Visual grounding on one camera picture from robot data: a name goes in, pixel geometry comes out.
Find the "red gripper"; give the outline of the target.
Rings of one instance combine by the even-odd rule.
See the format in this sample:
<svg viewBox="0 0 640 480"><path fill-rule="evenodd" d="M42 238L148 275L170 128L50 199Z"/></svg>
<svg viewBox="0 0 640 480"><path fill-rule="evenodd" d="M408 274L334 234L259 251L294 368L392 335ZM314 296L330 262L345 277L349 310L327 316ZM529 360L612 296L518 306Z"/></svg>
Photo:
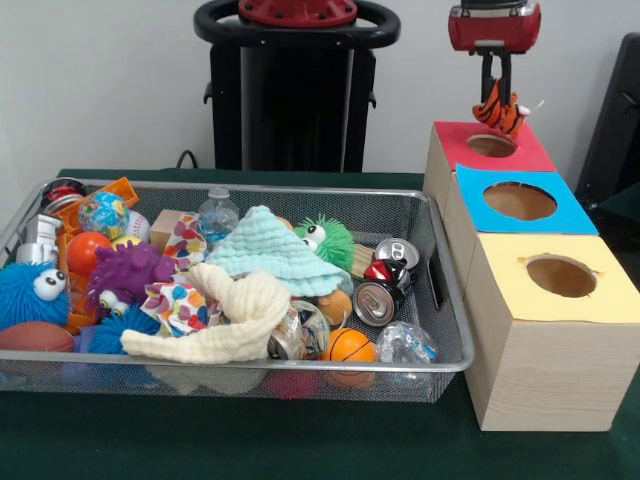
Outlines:
<svg viewBox="0 0 640 480"><path fill-rule="evenodd" d="M456 51L476 52L482 49L503 49L499 80L500 102L510 104L511 99L511 53L524 54L533 47L541 26L539 3L461 3L450 9L448 32L452 47ZM492 74L492 51L482 51L481 99L488 100L495 79Z"/></svg>

